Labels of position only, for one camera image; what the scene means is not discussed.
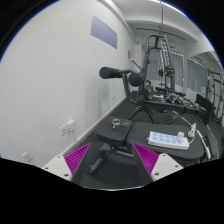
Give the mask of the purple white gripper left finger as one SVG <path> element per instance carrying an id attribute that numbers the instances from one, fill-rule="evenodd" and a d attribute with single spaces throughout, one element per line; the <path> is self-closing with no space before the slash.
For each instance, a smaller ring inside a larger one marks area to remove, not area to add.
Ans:
<path id="1" fill-rule="evenodd" d="M 42 169 L 68 181 L 81 181 L 88 167 L 90 146 L 88 143 L 65 156 L 56 155 Z"/>

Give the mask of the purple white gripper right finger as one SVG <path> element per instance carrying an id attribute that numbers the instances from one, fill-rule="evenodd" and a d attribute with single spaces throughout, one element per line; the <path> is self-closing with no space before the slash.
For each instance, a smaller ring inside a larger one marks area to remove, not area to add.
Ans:
<path id="1" fill-rule="evenodd" d="M 132 154 L 142 176 L 152 181 L 159 180 L 182 169 L 182 166 L 168 154 L 157 154 L 136 143 L 132 144 Z"/>

